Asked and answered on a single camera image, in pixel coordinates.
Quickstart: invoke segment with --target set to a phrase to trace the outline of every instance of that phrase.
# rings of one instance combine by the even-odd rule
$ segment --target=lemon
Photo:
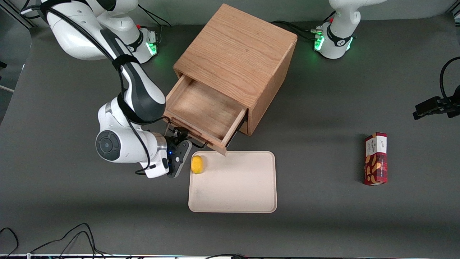
[[[190,169],[194,174],[201,174],[203,172],[203,158],[201,156],[192,157]]]

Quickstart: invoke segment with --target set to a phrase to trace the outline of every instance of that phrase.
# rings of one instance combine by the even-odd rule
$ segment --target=table surface
[[[164,28],[159,55],[143,65],[164,94],[177,81],[172,65],[201,28]],[[134,174],[139,165],[100,159],[97,111],[119,93],[115,70],[107,60],[68,56],[49,29],[31,34],[0,127],[0,223],[17,232],[18,252],[88,222],[98,248],[110,253],[460,254],[460,118],[412,117],[416,104],[440,95],[440,69],[460,54],[451,16],[363,21],[338,60],[298,42],[255,133],[237,134],[229,146],[274,153],[278,208],[271,214],[193,213],[187,170],[176,179],[147,179]],[[458,69],[452,64],[446,72],[450,94],[460,82]],[[389,183],[369,187],[362,183],[363,139],[376,131],[388,134]],[[1,252],[9,252],[12,237],[0,238]],[[60,253],[64,246],[39,252]],[[89,252],[83,238],[70,250]]]

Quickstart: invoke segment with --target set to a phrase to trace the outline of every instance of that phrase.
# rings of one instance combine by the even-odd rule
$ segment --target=wooden box
[[[286,78],[297,35],[223,4],[173,68],[166,97],[174,126],[226,153],[243,120],[251,135]]]

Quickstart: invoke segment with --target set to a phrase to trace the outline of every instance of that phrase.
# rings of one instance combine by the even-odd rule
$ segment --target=wooden cabinet top
[[[296,41],[295,34],[223,4],[174,69],[254,108]]]

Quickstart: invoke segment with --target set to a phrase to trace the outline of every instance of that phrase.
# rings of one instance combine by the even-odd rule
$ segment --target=open drawer
[[[246,107],[219,91],[182,75],[166,97],[165,116],[193,138],[226,155],[227,143],[246,115]]]

